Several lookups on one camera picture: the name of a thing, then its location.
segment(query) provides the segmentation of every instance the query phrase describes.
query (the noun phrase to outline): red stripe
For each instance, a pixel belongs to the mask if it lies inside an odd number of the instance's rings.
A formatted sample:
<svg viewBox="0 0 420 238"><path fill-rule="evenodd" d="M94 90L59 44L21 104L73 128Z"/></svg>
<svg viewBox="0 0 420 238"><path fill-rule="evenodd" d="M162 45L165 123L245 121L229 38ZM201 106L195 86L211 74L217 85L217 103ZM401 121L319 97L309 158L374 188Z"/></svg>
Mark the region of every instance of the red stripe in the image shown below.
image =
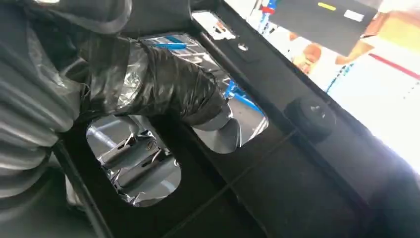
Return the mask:
<svg viewBox="0 0 420 238"><path fill-rule="evenodd" d="M389 61L387 59L382 58L381 56L378 56L378 55L375 55L375 54L372 54L372 53L370 53L369 55L371 57L375 58L376 60L378 60L378 61L380 61L380 62L382 62L384 64L387 64L387 65L393 67L394 69L396 69L398 71L401 71L401 72L405 73L408 76L411 76L411 77L413 77L413 78L415 78L417 80L420 80L420 74L416 74L413 71L411 71L411 70L409 70L407 68L404 68L404 67L402 67L399 64L396 64L394 62L391 62L391 61Z"/></svg>
<svg viewBox="0 0 420 238"><path fill-rule="evenodd" d="M260 7L260 10L263 13L270 13L270 14L274 14L274 12L275 12L275 10L273 8L270 8L268 6L262 6L262 7Z"/></svg>

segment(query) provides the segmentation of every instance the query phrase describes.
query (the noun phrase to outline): cutout hole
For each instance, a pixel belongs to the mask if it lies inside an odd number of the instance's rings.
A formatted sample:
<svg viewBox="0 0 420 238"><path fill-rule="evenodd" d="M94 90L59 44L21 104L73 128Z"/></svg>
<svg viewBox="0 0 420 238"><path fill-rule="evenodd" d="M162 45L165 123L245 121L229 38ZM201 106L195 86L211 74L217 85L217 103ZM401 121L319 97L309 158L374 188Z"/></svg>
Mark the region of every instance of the cutout hole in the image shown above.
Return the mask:
<svg viewBox="0 0 420 238"><path fill-rule="evenodd" d="M143 129L133 136L128 119L99 119L86 137L121 199L136 207L153 206L179 186L181 167L164 145L158 145L152 128L146 129L149 125L139 125Z"/></svg>

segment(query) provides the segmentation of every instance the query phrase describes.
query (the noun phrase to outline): yellow label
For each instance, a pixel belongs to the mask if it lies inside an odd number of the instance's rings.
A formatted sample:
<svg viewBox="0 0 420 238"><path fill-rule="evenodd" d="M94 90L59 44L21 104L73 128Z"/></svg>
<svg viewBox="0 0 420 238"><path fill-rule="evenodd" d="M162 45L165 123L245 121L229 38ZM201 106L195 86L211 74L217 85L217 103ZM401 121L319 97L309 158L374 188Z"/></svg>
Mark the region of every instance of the yellow label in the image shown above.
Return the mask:
<svg viewBox="0 0 420 238"><path fill-rule="evenodd" d="M334 6L328 5L328 4L323 3L323 2L318 2L318 6L326 8L326 9L331 10L331 11L336 10L336 8Z"/></svg>

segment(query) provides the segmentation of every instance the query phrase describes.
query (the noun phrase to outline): mounting hole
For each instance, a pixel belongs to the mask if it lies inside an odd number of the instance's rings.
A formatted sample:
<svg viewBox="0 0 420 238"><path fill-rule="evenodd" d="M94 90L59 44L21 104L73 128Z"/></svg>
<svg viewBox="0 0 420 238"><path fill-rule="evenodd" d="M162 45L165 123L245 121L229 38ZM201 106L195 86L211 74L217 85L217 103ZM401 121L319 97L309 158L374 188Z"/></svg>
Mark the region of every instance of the mounting hole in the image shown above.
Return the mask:
<svg viewBox="0 0 420 238"><path fill-rule="evenodd" d="M248 46L246 46L244 43L239 43L238 48L242 51L247 51L248 50Z"/></svg>

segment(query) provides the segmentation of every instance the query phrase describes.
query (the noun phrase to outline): bolt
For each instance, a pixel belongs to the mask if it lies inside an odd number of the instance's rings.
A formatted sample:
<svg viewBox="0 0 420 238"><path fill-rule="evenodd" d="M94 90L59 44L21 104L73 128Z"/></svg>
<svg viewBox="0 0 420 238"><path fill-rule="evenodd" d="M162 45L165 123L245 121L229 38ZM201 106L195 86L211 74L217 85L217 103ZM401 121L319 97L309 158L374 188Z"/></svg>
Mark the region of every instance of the bolt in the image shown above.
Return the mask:
<svg viewBox="0 0 420 238"><path fill-rule="evenodd" d="M156 148L156 141L155 140L151 140L149 142L147 142L147 150L151 151L154 150Z"/></svg>

